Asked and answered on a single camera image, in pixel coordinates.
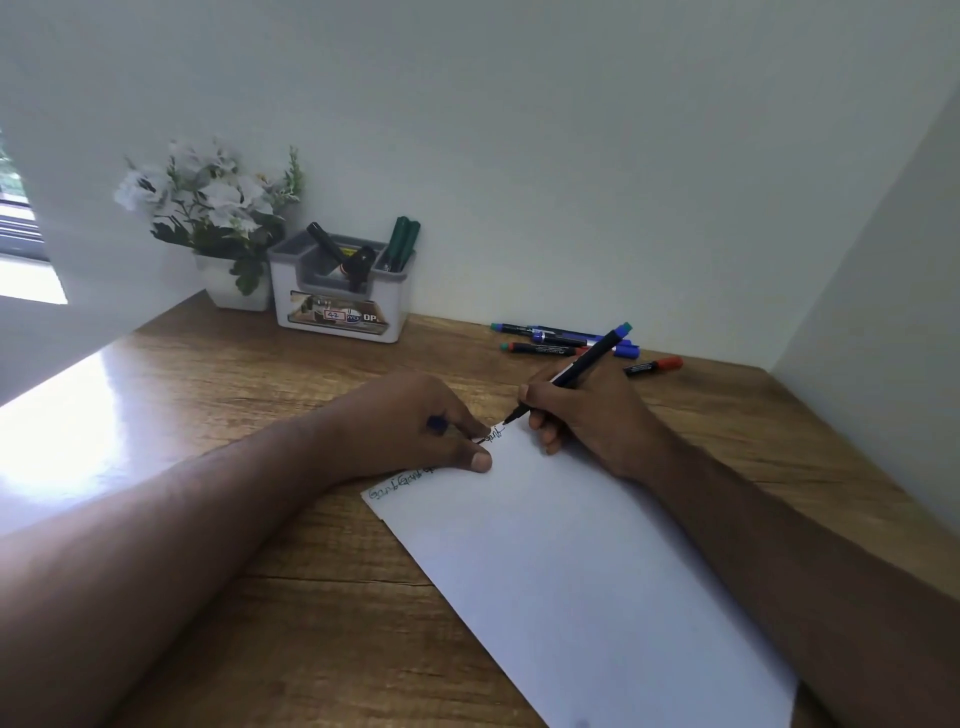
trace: window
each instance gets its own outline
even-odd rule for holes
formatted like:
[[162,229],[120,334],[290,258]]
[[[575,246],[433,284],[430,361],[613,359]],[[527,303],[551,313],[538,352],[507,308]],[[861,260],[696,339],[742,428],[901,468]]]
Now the window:
[[0,131],[0,254],[47,260],[20,175],[4,149]]

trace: sheet of paper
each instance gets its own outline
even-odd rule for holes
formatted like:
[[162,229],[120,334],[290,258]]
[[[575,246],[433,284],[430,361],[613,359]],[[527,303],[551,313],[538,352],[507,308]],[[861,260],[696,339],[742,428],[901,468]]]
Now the sheet of paper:
[[526,418],[363,494],[551,728],[787,728],[797,679],[656,502]]

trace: finger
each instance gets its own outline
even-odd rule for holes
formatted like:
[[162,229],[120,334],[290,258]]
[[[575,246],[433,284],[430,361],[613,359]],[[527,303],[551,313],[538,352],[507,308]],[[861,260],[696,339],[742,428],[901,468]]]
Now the finger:
[[444,419],[467,437],[479,440],[490,434],[490,428],[477,420],[453,390],[442,383],[438,405],[443,408]]
[[564,389],[548,381],[521,384],[519,391],[521,402],[532,409],[546,410],[569,425],[575,424],[584,396],[583,392]]
[[546,454],[548,455],[556,455],[563,448],[564,448],[564,438],[558,437],[556,440],[554,440],[552,443],[546,446],[543,449],[543,451],[546,452]]
[[564,359],[557,359],[555,361],[547,364],[543,369],[530,377],[530,381],[550,381],[554,376],[558,375],[573,362],[577,360],[577,356],[568,356]]
[[540,429],[546,422],[546,412],[542,409],[535,409],[530,413],[530,429]]
[[422,459],[430,468],[461,468],[485,473],[493,465],[490,454],[466,437],[427,437],[421,448]]
[[540,429],[540,443],[549,445],[560,436],[560,424],[556,420],[547,420]]

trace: wood grain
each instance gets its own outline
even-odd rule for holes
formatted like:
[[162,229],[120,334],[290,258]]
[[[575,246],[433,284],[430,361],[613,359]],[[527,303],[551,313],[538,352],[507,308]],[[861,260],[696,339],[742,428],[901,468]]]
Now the wood grain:
[[[200,294],[96,355],[108,397],[76,406],[109,411],[112,455],[59,487],[124,487],[398,369],[439,376],[492,424],[546,363],[500,352],[496,344],[507,340],[414,316],[396,344],[359,342],[282,329],[272,314],[218,310]],[[79,374],[63,373],[60,384],[72,376]],[[49,417],[55,385],[21,398],[17,416]],[[678,372],[638,377],[636,389],[669,425],[764,489],[960,598],[956,541],[769,375],[688,358]],[[71,406],[59,403],[59,413],[70,416]],[[28,481],[0,464],[0,495],[23,492]],[[367,485],[334,489],[281,529],[178,638],[114,724],[541,725],[363,504],[357,494]],[[801,691],[794,725],[831,723]]]

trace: flower pot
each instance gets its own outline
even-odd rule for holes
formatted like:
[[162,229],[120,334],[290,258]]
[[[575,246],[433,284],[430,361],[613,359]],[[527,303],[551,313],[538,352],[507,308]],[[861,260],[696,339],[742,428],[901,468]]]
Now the flower pot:
[[221,308],[239,308],[242,311],[266,311],[274,297],[274,287],[270,280],[270,269],[267,263],[263,267],[263,274],[249,296],[244,296],[237,288],[237,278],[230,272],[233,260],[221,257],[208,257],[194,254],[197,261],[197,270],[204,280],[204,287],[210,299]]

